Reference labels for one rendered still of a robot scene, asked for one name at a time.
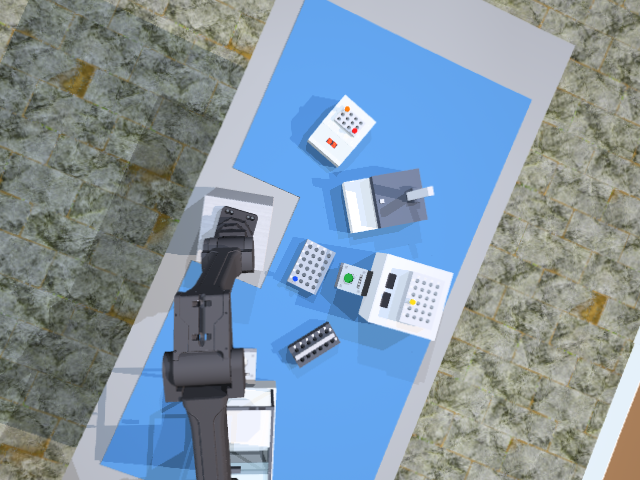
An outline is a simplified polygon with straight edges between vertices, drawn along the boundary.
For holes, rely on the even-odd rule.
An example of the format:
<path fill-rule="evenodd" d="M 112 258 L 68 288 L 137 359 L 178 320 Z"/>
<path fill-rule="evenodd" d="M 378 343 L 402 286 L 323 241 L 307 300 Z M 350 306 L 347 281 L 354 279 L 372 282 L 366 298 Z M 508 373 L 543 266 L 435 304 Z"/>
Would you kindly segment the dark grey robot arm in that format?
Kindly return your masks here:
<path fill-rule="evenodd" d="M 196 480 L 232 480 L 227 402 L 245 397 L 246 374 L 244 348 L 233 348 L 229 290 L 241 273 L 254 273 L 257 221 L 224 206 L 214 237 L 203 242 L 202 274 L 174 296 L 173 351 L 164 352 L 162 378 L 165 402 L 186 409 Z"/>

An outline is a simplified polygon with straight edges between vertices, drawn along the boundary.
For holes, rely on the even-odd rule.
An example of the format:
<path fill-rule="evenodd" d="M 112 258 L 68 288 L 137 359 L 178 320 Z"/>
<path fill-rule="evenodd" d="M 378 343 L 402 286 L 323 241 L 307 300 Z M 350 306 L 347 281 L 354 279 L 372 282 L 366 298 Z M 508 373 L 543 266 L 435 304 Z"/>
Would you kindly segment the blue bench mat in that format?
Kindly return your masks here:
<path fill-rule="evenodd" d="M 308 139 L 344 95 L 376 123 L 337 168 Z M 276 381 L 272 480 L 375 479 L 431 340 L 360 316 L 340 265 L 371 271 L 379 252 L 452 272 L 448 299 L 531 101 L 305 0 L 233 167 L 300 197 L 262 288 L 231 292 L 234 348 Z M 428 220 L 350 232 L 342 183 L 416 168 Z M 307 239 L 336 253 L 316 295 L 287 281 Z M 327 321 L 341 343 L 300 369 L 288 346 Z M 187 413 L 164 396 L 173 334 L 174 303 L 100 465 L 196 480 Z"/>

